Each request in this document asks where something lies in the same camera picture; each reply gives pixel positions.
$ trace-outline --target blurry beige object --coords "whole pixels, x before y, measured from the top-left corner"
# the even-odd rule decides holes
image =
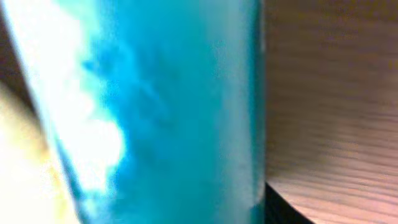
[[[0,223],[79,223],[39,122],[0,83]]]

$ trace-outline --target black object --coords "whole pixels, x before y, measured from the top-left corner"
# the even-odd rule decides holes
[[[266,187],[266,224],[312,224],[290,206],[271,186]]]

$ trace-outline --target blue bottle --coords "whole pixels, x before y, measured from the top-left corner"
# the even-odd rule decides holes
[[[264,223],[259,0],[2,3],[82,223]]]

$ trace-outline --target wooden table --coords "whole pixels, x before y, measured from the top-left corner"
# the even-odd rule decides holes
[[[398,1],[267,11],[270,185],[315,223],[398,223]]]

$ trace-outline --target blue tube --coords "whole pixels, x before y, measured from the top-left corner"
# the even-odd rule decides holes
[[[264,223],[259,0],[3,8],[82,223]]]

